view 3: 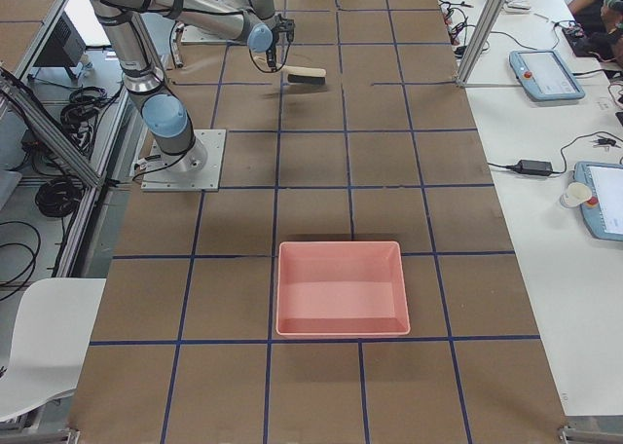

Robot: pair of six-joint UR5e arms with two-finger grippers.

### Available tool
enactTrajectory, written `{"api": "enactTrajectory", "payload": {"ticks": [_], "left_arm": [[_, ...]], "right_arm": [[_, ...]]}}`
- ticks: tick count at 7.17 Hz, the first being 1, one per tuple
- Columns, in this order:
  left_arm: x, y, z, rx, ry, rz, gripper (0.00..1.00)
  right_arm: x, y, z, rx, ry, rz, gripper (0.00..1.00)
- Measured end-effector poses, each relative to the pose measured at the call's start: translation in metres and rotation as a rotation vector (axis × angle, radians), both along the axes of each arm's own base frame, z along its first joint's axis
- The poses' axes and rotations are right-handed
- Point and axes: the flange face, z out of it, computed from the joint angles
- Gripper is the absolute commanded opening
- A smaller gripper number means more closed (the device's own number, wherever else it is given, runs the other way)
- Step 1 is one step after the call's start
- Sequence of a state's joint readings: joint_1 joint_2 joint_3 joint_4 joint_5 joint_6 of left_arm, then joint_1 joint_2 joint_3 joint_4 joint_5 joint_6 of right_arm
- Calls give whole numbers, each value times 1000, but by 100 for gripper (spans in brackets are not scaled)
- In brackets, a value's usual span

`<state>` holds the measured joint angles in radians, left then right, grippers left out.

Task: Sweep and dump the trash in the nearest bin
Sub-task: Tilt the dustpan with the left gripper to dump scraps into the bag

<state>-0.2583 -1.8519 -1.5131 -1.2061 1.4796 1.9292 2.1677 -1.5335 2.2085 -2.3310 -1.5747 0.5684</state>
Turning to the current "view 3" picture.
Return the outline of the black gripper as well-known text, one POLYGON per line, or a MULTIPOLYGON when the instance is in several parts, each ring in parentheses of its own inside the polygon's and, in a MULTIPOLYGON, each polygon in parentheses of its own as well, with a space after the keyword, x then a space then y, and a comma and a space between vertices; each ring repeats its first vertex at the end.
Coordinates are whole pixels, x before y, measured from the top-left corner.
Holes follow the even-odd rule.
POLYGON ((271 71, 277 71, 276 48, 282 37, 285 38, 287 48, 291 46, 295 39, 295 20, 277 16, 275 26, 272 28, 273 41, 266 51, 266 63, 271 71))

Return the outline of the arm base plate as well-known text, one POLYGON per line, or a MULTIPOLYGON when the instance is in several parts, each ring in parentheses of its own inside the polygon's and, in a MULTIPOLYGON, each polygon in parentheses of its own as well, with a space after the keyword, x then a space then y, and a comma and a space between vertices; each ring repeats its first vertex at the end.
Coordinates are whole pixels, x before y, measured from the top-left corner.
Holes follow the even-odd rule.
POLYGON ((194 192, 219 190, 227 132, 224 129, 196 129, 195 145, 183 159, 163 154, 153 142, 150 155, 157 159, 145 164, 139 177, 145 192, 194 192))
POLYGON ((181 35, 183 45, 220 45, 230 42, 230 39, 191 25, 186 25, 181 35))

